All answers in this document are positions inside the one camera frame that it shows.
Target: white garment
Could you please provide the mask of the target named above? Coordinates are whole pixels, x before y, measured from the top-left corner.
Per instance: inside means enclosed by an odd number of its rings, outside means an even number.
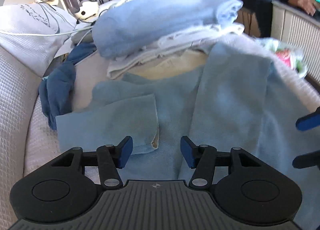
[[[110,61],[107,77],[116,79],[138,63],[143,64],[157,57],[166,56],[191,46],[197,46],[207,39],[213,40],[228,33],[240,35],[243,31],[244,26],[239,23],[233,23],[224,29],[222,29],[220,25],[200,25],[177,31],[161,37],[139,52],[128,56],[117,57],[115,60]]]

